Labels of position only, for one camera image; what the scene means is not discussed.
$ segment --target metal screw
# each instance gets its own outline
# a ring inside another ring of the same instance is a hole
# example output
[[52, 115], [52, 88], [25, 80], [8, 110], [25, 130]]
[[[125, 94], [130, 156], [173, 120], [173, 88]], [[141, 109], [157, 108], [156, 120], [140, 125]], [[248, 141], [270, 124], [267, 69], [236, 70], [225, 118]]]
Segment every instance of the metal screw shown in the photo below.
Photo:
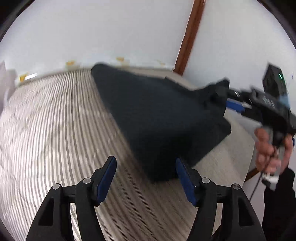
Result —
[[89, 177], [83, 179], [83, 183], [88, 184], [91, 182], [91, 179]]
[[238, 185], [238, 184], [236, 184], [236, 183], [233, 184], [232, 186], [233, 186], [233, 188], [234, 188], [235, 190], [239, 190], [239, 189], [240, 189], [240, 185]]
[[205, 183], [205, 184], [208, 184], [208, 183], [210, 183], [210, 180], [208, 178], [204, 177], [202, 179], [202, 182]]
[[52, 185], [52, 189], [57, 190], [58, 188], [59, 188], [59, 184], [58, 183]]

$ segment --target striped fabric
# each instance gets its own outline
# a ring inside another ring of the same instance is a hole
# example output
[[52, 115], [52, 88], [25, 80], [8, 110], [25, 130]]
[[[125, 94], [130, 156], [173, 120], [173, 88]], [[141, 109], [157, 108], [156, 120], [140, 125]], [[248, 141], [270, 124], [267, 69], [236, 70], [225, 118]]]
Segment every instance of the striped fabric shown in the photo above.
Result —
[[[106, 240], [186, 240], [196, 209], [178, 180], [151, 184], [105, 109], [90, 70], [56, 74], [19, 87], [0, 118], [0, 218], [25, 240], [54, 183], [90, 177], [109, 155], [118, 167], [96, 208]], [[75, 205], [73, 233], [80, 240]]]

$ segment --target mattress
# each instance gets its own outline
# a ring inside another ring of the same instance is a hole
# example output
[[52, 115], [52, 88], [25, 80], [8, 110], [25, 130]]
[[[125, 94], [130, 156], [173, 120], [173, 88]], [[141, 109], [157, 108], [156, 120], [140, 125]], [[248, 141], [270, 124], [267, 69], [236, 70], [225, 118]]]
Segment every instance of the mattress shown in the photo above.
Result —
[[[230, 122], [235, 130], [196, 168], [217, 184], [242, 185], [254, 142]], [[116, 157], [117, 171], [106, 200], [96, 208], [106, 240], [186, 240], [197, 209], [187, 201], [178, 180], [154, 184], [148, 180], [100, 99], [90, 69], [22, 85], [3, 110], [0, 218], [13, 238], [26, 239], [54, 183], [77, 184], [101, 168], [108, 156]], [[74, 204], [70, 211], [74, 238], [80, 240]]]

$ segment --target black cloth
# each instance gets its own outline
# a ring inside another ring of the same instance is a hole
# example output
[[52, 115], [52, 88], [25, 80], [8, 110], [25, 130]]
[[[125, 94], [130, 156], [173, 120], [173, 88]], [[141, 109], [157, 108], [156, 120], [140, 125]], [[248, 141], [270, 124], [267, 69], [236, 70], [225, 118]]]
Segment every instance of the black cloth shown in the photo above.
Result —
[[100, 96], [152, 181], [176, 176], [177, 157], [190, 166], [231, 133], [224, 119], [229, 88], [223, 80], [190, 91], [165, 78], [135, 75], [104, 64], [91, 74]]
[[262, 228], [267, 241], [296, 240], [295, 173], [289, 168], [280, 175], [276, 190], [264, 191]]

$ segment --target human hand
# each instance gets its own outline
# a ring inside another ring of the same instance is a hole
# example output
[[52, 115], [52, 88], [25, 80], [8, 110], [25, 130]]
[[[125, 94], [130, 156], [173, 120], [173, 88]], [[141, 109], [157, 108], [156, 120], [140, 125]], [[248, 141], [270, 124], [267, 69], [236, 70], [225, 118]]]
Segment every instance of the human hand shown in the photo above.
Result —
[[283, 160], [278, 159], [278, 153], [274, 152], [277, 149], [268, 143], [269, 135], [263, 128], [257, 128], [255, 130], [255, 135], [258, 138], [258, 141], [255, 143], [257, 149], [257, 158], [256, 158], [256, 168], [258, 171], [262, 171], [265, 166], [270, 161], [269, 165], [265, 169], [265, 173], [274, 174], [277, 167], [281, 167], [281, 173], [288, 166], [292, 151], [293, 151], [293, 141], [292, 136], [288, 134], [284, 140], [285, 154]]

